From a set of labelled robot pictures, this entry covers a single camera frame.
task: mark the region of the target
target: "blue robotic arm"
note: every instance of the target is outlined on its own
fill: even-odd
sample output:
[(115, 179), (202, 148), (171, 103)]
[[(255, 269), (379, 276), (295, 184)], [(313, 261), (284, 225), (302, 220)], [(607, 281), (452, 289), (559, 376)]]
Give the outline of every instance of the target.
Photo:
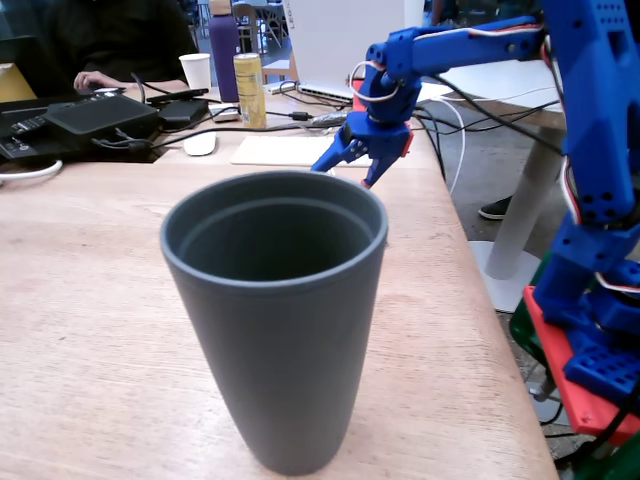
[(392, 33), (387, 42), (374, 44), (367, 52), (365, 81), (359, 91), (367, 111), (347, 116), (312, 170), (326, 172), (367, 154), (373, 163), (363, 184), (373, 186), (408, 151), (412, 135), (406, 122), (416, 107), (421, 77), (452, 67), (531, 58), (543, 37), (533, 17), (474, 29), (409, 28)]
[[(545, 321), (567, 332), (574, 357), (564, 367), (566, 378), (621, 404), (640, 375), (640, 266), (626, 259), (640, 239), (640, 47), (632, 31), (640, 8), (635, 0), (544, 0), (544, 7), (564, 81), (568, 137), (561, 182), (571, 213), (534, 297)], [(358, 92), (366, 112), (348, 115), (312, 169), (327, 171), (368, 154), (373, 164), (363, 183), (371, 187), (408, 149), (405, 122), (422, 76), (526, 60), (545, 35), (529, 17), (392, 33), (367, 52)], [(593, 360), (594, 351), (629, 371), (612, 376)]]

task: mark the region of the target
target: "hand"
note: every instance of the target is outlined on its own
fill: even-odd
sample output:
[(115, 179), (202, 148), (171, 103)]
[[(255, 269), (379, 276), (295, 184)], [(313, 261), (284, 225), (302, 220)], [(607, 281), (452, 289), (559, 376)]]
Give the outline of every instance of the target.
[(87, 89), (90, 85), (100, 85), (106, 88), (129, 88), (133, 84), (119, 82), (115, 78), (100, 72), (80, 72), (73, 81), (73, 88), (76, 90)]

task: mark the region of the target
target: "yellow can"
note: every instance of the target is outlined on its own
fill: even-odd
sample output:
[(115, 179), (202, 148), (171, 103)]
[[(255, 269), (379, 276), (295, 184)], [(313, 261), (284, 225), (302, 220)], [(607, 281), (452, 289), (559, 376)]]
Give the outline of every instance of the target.
[(257, 53), (241, 53), (233, 57), (236, 83), (244, 126), (266, 128), (267, 109), (262, 85), (262, 62)]

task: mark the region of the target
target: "purple water bottle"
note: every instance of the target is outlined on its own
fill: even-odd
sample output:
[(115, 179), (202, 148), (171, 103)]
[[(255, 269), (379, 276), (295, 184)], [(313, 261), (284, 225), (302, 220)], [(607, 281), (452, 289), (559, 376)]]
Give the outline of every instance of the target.
[(220, 99), (226, 103), (238, 101), (236, 71), (233, 57), (240, 53), (240, 38), (236, 20), (231, 14), (229, 0), (211, 0), (211, 22), (209, 40), (213, 52), (213, 63), (218, 77)]

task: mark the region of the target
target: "green object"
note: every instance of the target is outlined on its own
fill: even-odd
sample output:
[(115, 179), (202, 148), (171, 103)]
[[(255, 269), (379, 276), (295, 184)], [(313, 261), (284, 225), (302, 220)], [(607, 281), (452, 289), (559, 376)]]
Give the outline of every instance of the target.
[[(547, 267), (547, 263), (549, 263), (549, 259), (551, 258), (551, 253), (547, 253), (538, 270), (536, 270), (533, 279), (531, 280), (530, 285), (537, 285), (542, 273)], [(527, 304), (524, 302), (524, 298), (520, 300), (518, 304), (518, 308), (513, 312), (513, 316), (509, 321), (509, 331), (511, 332), (511, 336), (515, 340), (515, 342), (520, 345), (523, 350), (525, 350), (529, 355), (535, 358), (539, 363), (544, 365), (549, 371), (549, 365), (547, 364), (547, 358), (544, 355), (544, 350), (542, 348), (542, 344), (540, 343), (540, 338), (538, 338), (538, 334), (536, 333), (536, 329), (533, 326), (533, 321), (531, 320), (531, 315), (529, 315), (529, 310), (527, 310)]]
[(610, 457), (588, 458), (574, 466), (575, 480), (638, 480), (640, 479), (640, 433)]

